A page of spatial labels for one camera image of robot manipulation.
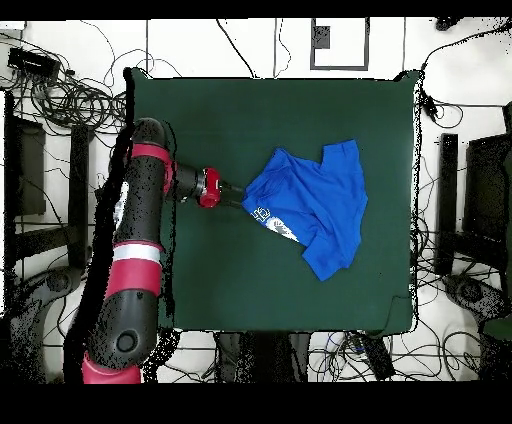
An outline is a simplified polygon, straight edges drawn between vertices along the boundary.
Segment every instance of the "green tabletop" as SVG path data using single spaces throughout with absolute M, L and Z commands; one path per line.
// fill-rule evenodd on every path
M 245 187 L 278 146 L 320 162 L 322 146 L 355 139 L 368 206 L 349 269 L 320 282 L 304 247 L 243 210 L 177 206 L 175 323 L 185 330 L 408 331 L 410 204 L 417 73 L 373 80 L 151 80 L 133 69 L 135 119 L 169 122 L 178 162 L 218 169 Z M 170 248 L 172 204 L 162 244 Z M 172 321 L 161 308 L 160 324 Z

